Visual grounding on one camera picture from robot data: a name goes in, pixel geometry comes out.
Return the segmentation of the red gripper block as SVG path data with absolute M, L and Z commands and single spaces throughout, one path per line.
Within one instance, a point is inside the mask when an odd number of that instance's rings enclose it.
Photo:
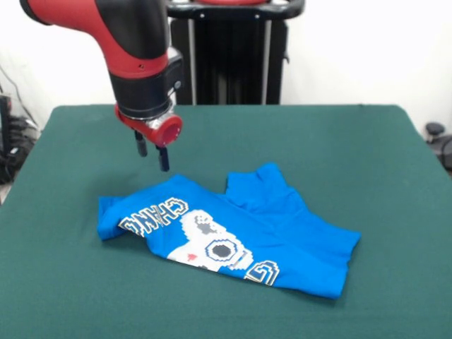
M 121 123 L 134 130 L 138 154 L 141 157 L 147 156 L 148 151 L 145 140 L 147 139 L 156 145 L 161 171 L 168 172 L 170 170 L 170 162 L 165 146 L 173 143 L 179 137 L 183 127 L 182 118 L 170 110 L 154 119 L 132 119 L 122 114 L 118 105 L 115 105 L 115 114 Z

